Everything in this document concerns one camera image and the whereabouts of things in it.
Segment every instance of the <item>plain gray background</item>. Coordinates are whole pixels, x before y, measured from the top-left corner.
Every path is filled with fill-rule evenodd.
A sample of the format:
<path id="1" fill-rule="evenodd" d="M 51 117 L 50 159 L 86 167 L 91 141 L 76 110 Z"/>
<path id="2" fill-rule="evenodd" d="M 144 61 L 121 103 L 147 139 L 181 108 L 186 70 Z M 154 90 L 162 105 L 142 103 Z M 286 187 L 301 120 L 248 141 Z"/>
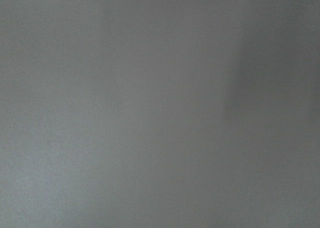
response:
<path id="1" fill-rule="evenodd" d="M 320 226 L 320 0 L 0 0 L 0 226 Z"/>

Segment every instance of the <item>gray surface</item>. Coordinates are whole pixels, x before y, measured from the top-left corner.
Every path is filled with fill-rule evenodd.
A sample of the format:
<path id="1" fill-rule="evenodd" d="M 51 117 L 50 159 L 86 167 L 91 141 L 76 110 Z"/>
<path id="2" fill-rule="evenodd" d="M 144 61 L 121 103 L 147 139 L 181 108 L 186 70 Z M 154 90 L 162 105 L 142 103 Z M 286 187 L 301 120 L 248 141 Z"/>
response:
<path id="1" fill-rule="evenodd" d="M 0 0 L 0 227 L 318 228 L 320 0 Z"/>

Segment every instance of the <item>smooth surface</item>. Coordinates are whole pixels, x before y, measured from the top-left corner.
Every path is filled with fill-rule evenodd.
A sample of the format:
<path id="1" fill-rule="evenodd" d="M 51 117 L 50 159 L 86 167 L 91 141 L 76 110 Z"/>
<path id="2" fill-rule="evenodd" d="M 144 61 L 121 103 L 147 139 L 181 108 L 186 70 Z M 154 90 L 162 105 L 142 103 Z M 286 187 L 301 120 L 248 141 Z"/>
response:
<path id="1" fill-rule="evenodd" d="M 0 227 L 318 228 L 320 0 L 0 0 Z"/>

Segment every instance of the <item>gray wall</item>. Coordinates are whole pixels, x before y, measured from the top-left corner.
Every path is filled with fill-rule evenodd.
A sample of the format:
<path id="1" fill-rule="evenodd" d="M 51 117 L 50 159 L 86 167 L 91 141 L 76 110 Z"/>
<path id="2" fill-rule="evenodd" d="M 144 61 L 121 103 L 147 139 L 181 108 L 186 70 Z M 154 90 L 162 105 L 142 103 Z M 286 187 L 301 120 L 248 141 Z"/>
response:
<path id="1" fill-rule="evenodd" d="M 319 227 L 319 17 L 0 0 L 0 227 Z"/>

